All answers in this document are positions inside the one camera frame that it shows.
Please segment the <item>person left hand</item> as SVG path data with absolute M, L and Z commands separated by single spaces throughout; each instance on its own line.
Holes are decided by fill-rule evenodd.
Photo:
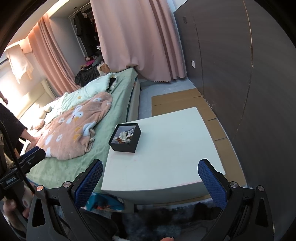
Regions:
M 32 191 L 25 186 L 25 192 L 22 197 L 22 204 L 25 204 L 25 209 L 22 212 L 22 217 L 29 218 L 30 213 L 30 204 L 33 200 L 33 193 Z M 24 225 L 16 214 L 17 205 L 13 199 L 6 199 L 3 205 L 4 216 L 9 221 L 10 225 L 15 228 L 16 230 L 26 232 L 27 225 Z

